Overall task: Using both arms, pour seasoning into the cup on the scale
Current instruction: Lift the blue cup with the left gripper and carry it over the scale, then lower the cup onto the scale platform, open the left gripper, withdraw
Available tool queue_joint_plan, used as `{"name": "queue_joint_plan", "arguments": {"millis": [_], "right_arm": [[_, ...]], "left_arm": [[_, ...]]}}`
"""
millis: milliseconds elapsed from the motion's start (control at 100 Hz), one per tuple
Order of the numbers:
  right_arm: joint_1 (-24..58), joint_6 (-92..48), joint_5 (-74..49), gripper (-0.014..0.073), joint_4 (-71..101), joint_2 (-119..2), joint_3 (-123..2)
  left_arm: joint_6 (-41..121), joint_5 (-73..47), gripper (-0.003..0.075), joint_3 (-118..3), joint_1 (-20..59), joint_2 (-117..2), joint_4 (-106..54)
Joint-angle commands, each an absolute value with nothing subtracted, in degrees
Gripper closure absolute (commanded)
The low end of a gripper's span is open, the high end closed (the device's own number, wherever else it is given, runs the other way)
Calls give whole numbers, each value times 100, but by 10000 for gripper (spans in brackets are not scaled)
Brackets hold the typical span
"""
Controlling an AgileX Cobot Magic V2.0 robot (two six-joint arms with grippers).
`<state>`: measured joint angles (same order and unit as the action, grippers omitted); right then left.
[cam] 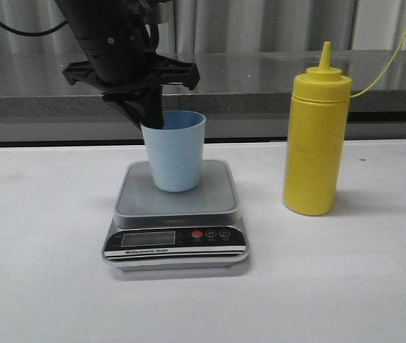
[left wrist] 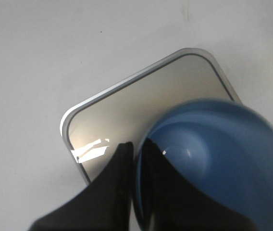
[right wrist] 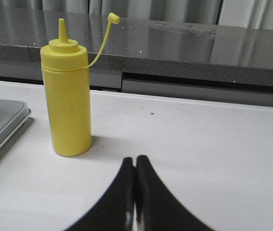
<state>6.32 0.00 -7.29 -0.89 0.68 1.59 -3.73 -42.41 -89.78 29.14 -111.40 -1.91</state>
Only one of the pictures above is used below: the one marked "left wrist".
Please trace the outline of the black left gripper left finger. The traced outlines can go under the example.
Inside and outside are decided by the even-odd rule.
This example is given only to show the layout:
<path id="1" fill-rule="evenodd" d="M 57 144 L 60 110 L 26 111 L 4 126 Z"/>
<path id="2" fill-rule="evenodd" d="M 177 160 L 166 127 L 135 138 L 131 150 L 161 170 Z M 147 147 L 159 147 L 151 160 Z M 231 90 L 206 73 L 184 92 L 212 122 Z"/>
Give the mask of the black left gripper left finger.
<path id="1" fill-rule="evenodd" d="M 102 172 L 72 200 L 36 220 L 31 231 L 127 231 L 134 148 L 120 143 Z"/>

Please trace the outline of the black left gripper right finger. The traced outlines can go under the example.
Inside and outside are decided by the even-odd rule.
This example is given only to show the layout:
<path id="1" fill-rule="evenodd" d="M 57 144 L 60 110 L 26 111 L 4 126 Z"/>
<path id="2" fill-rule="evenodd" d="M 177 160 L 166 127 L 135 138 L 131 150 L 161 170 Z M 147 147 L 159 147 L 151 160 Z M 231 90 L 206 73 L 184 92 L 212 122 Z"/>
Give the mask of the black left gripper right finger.
<path id="1" fill-rule="evenodd" d="M 140 154 L 140 226 L 144 231 L 256 231 L 246 216 L 188 182 L 146 139 Z"/>

